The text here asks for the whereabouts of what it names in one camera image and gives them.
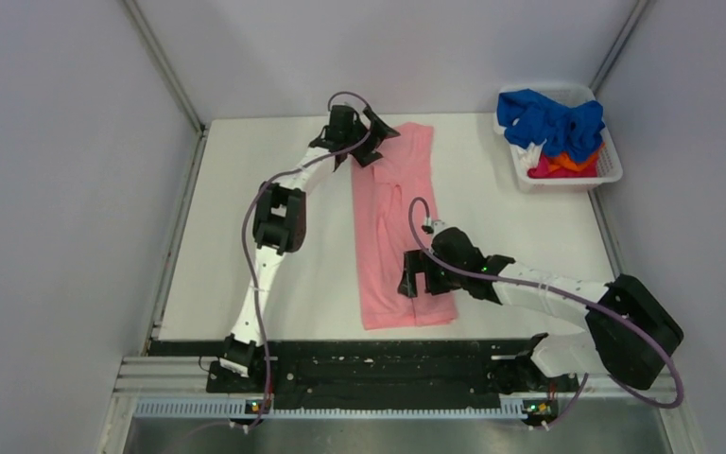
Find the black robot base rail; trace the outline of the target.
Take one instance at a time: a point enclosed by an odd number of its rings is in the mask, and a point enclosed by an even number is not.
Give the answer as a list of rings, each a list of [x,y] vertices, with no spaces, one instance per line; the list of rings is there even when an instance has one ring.
[[[575,391],[572,373],[545,376],[518,340],[272,340],[250,356],[249,377],[219,366],[218,340],[162,341],[153,357],[210,361],[207,393],[271,394],[273,410],[492,410],[505,396]]]

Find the pink t-shirt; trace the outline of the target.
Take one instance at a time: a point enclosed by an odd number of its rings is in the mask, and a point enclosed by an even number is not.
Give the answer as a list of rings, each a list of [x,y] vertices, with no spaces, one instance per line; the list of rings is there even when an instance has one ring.
[[[353,164],[354,245],[360,316],[367,330],[433,326],[458,317],[455,297],[398,292],[404,253],[417,249],[408,225],[410,202],[425,199],[438,216],[431,180],[434,129],[413,122],[396,128],[384,141],[382,158],[362,167]]]

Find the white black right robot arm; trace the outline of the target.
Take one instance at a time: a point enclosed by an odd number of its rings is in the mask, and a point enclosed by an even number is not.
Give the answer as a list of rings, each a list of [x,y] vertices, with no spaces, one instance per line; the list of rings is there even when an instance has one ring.
[[[519,382],[540,390],[554,376],[607,374],[643,391],[680,347],[679,324],[636,277],[585,281],[531,268],[500,254],[486,255],[457,227],[434,230],[429,250],[404,254],[398,292],[408,298],[462,290],[498,306],[545,314],[578,328],[542,333],[516,364]]]

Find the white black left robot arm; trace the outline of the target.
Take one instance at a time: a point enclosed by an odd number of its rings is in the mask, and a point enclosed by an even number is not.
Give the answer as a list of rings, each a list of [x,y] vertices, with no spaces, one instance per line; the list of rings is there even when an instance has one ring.
[[[264,314],[281,265],[306,238],[308,196],[348,157],[360,166],[369,166],[382,158],[381,146],[400,135],[371,106],[358,111],[348,105],[334,105],[295,167],[260,184],[241,225],[250,283],[217,362],[241,390],[253,391],[262,385],[264,397],[273,393]]]

